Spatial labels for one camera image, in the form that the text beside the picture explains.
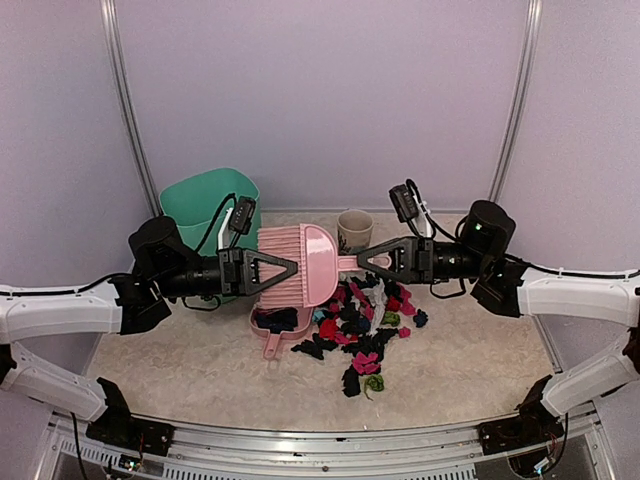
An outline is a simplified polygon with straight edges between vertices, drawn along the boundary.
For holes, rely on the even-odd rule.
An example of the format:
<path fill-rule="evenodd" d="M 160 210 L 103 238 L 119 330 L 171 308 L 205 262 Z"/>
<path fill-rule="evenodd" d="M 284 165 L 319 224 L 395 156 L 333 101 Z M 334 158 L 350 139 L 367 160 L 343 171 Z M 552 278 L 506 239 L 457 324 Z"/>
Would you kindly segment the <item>pink dustpan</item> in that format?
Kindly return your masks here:
<path fill-rule="evenodd" d="M 311 328 L 312 314 L 312 308 L 265 309 L 255 304 L 250 315 L 250 327 L 253 334 L 263 341 L 262 358 L 277 360 L 286 342 L 303 339 Z"/>

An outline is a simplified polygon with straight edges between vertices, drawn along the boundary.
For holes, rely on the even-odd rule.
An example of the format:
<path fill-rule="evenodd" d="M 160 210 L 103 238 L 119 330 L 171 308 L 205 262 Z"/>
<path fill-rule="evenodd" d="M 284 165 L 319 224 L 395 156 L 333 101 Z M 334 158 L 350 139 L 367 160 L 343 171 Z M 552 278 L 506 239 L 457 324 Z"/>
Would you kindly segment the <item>pink hand brush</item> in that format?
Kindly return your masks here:
<path fill-rule="evenodd" d="M 264 309 L 318 306 L 333 295 L 341 274 L 361 270 L 355 255 L 340 256 L 331 235 L 312 224 L 262 228 L 258 250 L 298 265 L 295 275 L 260 293 Z"/>

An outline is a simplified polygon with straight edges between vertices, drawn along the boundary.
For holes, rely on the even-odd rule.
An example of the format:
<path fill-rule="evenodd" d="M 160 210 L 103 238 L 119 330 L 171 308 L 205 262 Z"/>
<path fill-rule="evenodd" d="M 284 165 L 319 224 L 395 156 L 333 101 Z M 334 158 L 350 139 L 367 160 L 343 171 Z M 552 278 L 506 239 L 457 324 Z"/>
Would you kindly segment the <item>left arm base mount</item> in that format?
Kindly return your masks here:
<path fill-rule="evenodd" d="M 166 457 L 175 427 L 169 423 L 133 416 L 124 395 L 114 382 L 102 377 L 97 382 L 106 394 L 106 410 L 88 423 L 86 436 L 138 453 Z"/>

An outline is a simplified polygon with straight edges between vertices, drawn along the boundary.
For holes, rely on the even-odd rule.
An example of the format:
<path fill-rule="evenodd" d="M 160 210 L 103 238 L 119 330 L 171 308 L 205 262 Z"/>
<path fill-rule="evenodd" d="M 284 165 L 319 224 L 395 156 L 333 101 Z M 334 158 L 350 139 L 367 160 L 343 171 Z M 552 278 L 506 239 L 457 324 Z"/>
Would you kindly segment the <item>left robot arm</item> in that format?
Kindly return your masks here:
<path fill-rule="evenodd" d="M 140 434 L 118 386 L 89 379 L 30 352 L 23 340 L 73 333 L 134 335 L 153 330 L 179 298 L 252 296 L 298 272 L 295 261 L 252 249 L 202 256 L 188 247 L 167 216 L 146 221 L 129 238 L 130 273 L 89 285 L 46 290 L 1 289 L 1 388 L 99 421 L 121 445 Z"/>

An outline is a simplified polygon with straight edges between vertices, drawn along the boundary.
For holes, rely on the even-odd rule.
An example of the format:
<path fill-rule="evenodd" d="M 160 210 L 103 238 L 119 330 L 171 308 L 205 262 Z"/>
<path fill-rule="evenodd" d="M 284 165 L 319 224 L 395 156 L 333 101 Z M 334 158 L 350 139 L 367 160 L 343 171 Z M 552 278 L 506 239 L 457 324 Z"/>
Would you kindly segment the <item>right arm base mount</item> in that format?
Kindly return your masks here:
<path fill-rule="evenodd" d="M 551 378 L 547 375 L 531 387 L 516 407 L 516 416 L 479 424 L 477 430 L 484 455 L 521 449 L 564 435 L 559 416 L 542 405 L 543 390 Z"/>

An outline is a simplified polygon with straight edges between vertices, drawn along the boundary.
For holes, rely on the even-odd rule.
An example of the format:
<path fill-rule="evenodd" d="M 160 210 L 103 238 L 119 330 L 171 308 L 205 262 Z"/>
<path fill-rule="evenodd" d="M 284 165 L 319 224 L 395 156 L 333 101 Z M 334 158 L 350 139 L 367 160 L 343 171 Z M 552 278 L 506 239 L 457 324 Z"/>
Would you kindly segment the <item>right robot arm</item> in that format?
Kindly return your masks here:
<path fill-rule="evenodd" d="M 511 426 L 523 444 L 546 432 L 551 418 L 639 378 L 639 273 L 571 271 L 507 254 L 514 221 L 497 204 L 478 200 L 452 242 L 417 235 L 392 239 L 357 255 L 359 267 L 404 285 L 469 280 L 471 295 L 504 317 L 558 315 L 604 320 L 627 333 L 560 374 L 537 381 Z"/>

